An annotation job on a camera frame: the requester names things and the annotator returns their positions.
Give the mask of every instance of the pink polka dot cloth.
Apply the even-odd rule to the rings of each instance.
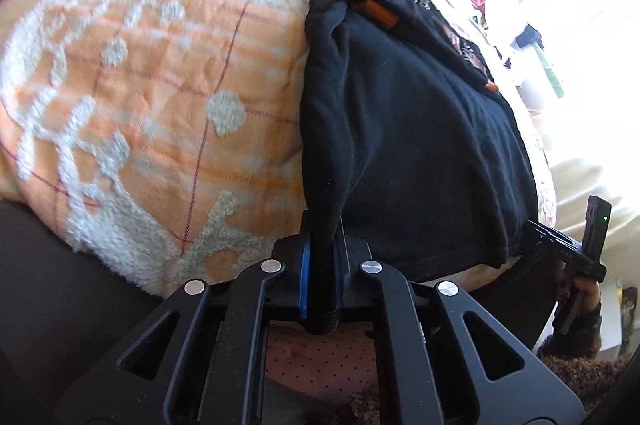
[[[341,401],[375,381],[376,350],[365,335],[370,323],[341,323],[316,337],[298,329],[272,326],[265,375],[296,391]]]

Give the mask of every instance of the fluffy brown fabric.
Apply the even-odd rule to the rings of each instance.
[[[614,361],[545,357],[542,361],[575,392],[590,413],[618,381],[630,357]],[[367,387],[322,425],[380,425],[378,386]]]

